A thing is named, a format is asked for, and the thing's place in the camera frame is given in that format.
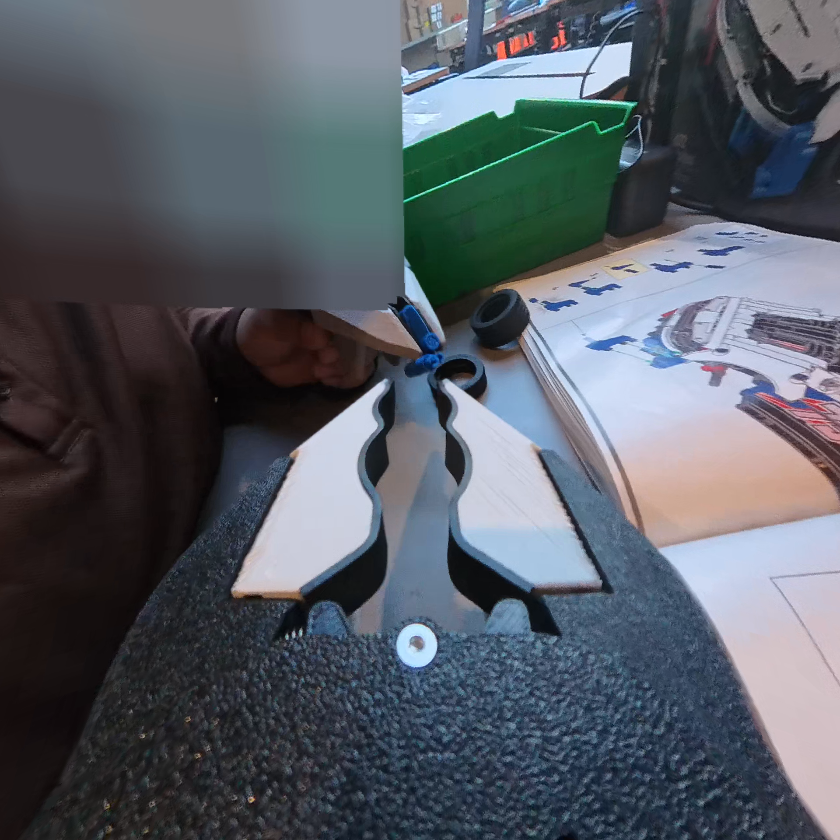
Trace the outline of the person's left forearm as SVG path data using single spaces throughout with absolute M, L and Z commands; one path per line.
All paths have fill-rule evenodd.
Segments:
M 225 422 L 245 414 L 267 384 L 238 343 L 244 308 L 168 308 L 192 345 Z

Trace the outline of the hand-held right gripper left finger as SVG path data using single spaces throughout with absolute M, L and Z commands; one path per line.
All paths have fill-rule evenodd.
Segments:
M 377 485 L 389 466 L 392 379 L 374 385 L 301 444 L 244 557 L 234 598 L 335 602 L 352 614 L 385 579 Z

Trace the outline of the green storage bin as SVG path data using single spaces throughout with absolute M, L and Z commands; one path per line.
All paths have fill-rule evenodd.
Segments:
M 520 99 L 405 147 L 405 256 L 429 302 L 600 241 L 635 108 Z

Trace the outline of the black toy tyre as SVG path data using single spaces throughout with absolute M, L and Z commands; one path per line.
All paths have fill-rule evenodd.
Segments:
M 427 383 L 433 395 L 443 382 L 452 382 L 462 391 L 478 399 L 487 390 L 487 371 L 483 361 L 468 353 L 455 353 L 427 374 Z
M 529 308 L 512 288 L 493 292 L 469 318 L 469 326 L 478 342 L 492 350 L 518 341 L 529 322 Z

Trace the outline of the person's left hand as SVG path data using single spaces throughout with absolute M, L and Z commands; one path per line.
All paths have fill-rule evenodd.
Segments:
M 300 311 L 247 308 L 238 319 L 235 341 L 243 358 L 278 387 L 350 389 L 369 374 L 340 350 L 329 331 Z

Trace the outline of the open instruction booklet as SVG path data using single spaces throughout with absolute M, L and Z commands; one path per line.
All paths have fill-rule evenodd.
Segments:
M 838 838 L 838 242 L 699 224 L 506 287 L 570 445 L 703 605 Z

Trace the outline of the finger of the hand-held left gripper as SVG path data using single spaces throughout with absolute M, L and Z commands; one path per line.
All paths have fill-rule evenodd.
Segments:
M 312 310 L 313 321 L 334 338 L 339 372 L 327 379 L 334 387 L 360 387 L 375 375 L 381 354 L 418 359 L 422 351 L 390 308 L 377 311 Z
M 404 298 L 415 307 L 425 320 L 429 329 L 437 335 L 441 346 L 445 347 L 445 331 L 442 328 L 435 309 L 429 302 L 424 289 L 415 277 L 407 259 L 404 259 L 404 266 Z

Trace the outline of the black car picture box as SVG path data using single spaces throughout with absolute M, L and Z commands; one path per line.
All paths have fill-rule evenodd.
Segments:
M 838 240 L 839 2 L 638 2 L 627 97 L 672 200 Z

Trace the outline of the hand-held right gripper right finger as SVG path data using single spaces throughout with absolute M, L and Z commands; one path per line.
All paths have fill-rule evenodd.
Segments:
M 541 449 L 450 381 L 433 386 L 456 487 L 448 572 L 473 603 L 601 592 L 604 582 Z

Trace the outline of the black case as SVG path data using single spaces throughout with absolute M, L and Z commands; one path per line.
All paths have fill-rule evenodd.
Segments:
M 650 145 L 623 148 L 612 191 L 605 231 L 623 238 L 659 226 L 669 203 L 676 167 L 676 150 Z

